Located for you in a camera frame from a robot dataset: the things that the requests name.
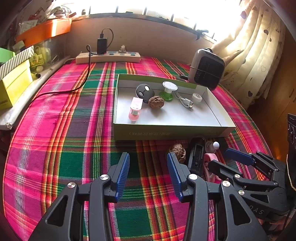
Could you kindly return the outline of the black rectangular device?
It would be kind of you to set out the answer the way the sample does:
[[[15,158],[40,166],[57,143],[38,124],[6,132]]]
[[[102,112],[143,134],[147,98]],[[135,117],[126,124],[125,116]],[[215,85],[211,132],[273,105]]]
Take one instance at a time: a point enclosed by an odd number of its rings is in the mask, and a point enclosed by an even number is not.
[[[205,154],[205,139],[203,137],[192,138],[188,146],[187,166],[191,173],[203,176],[203,164]]]

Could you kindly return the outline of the brown walnut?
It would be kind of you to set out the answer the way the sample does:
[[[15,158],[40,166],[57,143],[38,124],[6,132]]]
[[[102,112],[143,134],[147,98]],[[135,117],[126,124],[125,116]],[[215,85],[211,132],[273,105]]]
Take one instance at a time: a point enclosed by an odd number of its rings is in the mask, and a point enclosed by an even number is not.
[[[153,96],[149,99],[148,105],[152,109],[160,109],[164,106],[165,101],[161,96]]]
[[[186,160],[186,150],[183,148],[181,144],[174,144],[173,146],[170,147],[169,152],[174,152],[177,160],[181,163],[184,164]]]

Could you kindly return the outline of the green white cable spool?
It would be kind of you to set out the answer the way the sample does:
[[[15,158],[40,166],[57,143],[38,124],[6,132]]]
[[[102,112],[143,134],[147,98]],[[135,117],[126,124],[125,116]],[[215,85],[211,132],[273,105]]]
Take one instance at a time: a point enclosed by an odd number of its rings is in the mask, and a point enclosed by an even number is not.
[[[173,92],[178,90],[177,85],[169,81],[164,81],[162,85],[164,87],[164,90],[159,93],[160,97],[163,98],[165,101],[172,101]]]

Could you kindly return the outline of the pink cable winder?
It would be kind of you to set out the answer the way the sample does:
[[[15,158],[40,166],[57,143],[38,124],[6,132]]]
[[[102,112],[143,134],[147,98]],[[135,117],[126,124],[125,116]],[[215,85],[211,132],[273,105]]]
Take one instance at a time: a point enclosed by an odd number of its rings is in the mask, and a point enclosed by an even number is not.
[[[135,123],[139,119],[140,111],[142,109],[143,99],[133,97],[128,118]]]

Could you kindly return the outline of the black oval remote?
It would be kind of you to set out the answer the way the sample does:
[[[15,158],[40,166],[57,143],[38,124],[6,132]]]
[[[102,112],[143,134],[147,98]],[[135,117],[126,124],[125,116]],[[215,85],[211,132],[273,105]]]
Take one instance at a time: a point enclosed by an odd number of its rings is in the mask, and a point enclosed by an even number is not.
[[[149,100],[154,97],[154,90],[147,84],[140,84],[135,90],[136,96],[141,98],[144,103],[148,103]]]

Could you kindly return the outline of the green white cardboard box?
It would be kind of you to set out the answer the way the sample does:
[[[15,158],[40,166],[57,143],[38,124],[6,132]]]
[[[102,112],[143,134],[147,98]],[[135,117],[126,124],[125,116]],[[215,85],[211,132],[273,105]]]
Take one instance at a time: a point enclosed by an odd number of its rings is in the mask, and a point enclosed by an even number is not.
[[[115,140],[180,140],[196,136],[205,138],[226,137],[235,128],[235,124],[222,104],[206,87],[178,80],[170,80],[177,85],[177,93],[192,101],[193,94],[201,97],[201,102],[192,108],[184,107],[174,97],[166,101],[160,109],[152,109],[143,103],[138,110],[137,120],[130,120],[132,100],[136,97],[136,88],[146,84],[156,96],[165,88],[165,78],[120,74],[117,79],[114,110],[113,135]]]

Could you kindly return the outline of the grey portable heater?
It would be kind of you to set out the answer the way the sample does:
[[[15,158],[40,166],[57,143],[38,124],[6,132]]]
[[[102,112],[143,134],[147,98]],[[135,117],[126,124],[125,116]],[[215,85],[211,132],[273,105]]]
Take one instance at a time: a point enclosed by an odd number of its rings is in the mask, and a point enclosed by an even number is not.
[[[189,69],[188,81],[214,90],[225,70],[225,62],[210,48],[196,51]]]

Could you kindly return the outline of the cream heart curtain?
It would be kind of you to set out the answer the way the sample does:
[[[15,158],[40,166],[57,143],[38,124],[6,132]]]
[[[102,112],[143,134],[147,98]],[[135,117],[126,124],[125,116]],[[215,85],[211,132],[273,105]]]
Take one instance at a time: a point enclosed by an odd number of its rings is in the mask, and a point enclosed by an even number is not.
[[[234,98],[247,109],[267,98],[285,42],[285,24],[264,1],[241,1],[223,38],[212,47],[224,59],[221,79]]]

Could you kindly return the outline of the yellow green shoebox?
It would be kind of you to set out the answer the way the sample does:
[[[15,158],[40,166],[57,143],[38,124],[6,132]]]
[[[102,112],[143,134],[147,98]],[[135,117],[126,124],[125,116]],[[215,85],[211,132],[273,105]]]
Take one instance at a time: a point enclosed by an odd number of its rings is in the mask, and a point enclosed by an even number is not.
[[[32,81],[29,60],[1,78],[0,110],[12,108]]]

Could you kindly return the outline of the yellow toy figure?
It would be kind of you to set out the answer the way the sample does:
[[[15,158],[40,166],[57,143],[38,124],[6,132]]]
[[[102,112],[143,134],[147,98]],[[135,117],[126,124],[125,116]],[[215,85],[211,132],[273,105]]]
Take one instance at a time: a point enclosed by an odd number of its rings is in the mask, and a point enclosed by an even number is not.
[[[33,56],[29,59],[32,72],[40,73],[51,62],[51,50],[47,47],[36,46]]]

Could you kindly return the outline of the beige power strip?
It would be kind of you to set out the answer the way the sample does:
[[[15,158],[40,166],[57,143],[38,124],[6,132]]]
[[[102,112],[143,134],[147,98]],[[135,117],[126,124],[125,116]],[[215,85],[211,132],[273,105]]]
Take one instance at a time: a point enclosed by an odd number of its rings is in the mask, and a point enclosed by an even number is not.
[[[89,54],[89,53],[80,53],[76,58],[76,64],[84,64],[89,62],[89,58],[91,63],[99,63],[99,62],[131,62],[131,63],[139,63],[140,62],[140,54],[137,52],[126,52],[119,53],[116,51],[107,51],[105,54],[97,55],[97,54]]]

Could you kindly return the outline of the beige plug on strip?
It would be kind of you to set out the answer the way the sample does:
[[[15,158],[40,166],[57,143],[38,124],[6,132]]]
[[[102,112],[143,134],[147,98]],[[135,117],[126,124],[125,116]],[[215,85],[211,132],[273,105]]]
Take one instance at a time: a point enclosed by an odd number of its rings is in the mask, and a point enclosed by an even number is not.
[[[119,53],[122,53],[122,54],[125,54],[127,52],[126,51],[126,46],[125,45],[122,45],[118,52]]]

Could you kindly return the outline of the green box lid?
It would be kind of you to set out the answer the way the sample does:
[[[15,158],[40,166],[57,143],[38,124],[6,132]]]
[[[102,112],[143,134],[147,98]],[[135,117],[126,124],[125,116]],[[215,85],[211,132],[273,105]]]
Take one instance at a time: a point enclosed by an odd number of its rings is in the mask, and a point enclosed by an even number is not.
[[[15,52],[0,48],[0,66],[15,56]]]

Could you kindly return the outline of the black charger adapter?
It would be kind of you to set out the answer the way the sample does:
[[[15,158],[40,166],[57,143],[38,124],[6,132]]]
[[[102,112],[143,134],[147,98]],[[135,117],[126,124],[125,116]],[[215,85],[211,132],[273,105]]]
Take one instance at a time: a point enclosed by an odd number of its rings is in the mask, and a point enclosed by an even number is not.
[[[107,51],[107,38],[98,38],[97,39],[97,54],[105,54]]]

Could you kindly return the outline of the orange storage box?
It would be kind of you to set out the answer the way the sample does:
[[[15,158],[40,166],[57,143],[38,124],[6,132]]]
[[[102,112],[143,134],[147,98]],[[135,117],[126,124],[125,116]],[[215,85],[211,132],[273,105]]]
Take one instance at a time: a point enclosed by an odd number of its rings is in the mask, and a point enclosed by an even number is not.
[[[48,20],[18,35],[16,43],[23,41],[25,47],[30,47],[52,37],[69,33],[71,24],[71,18]]]

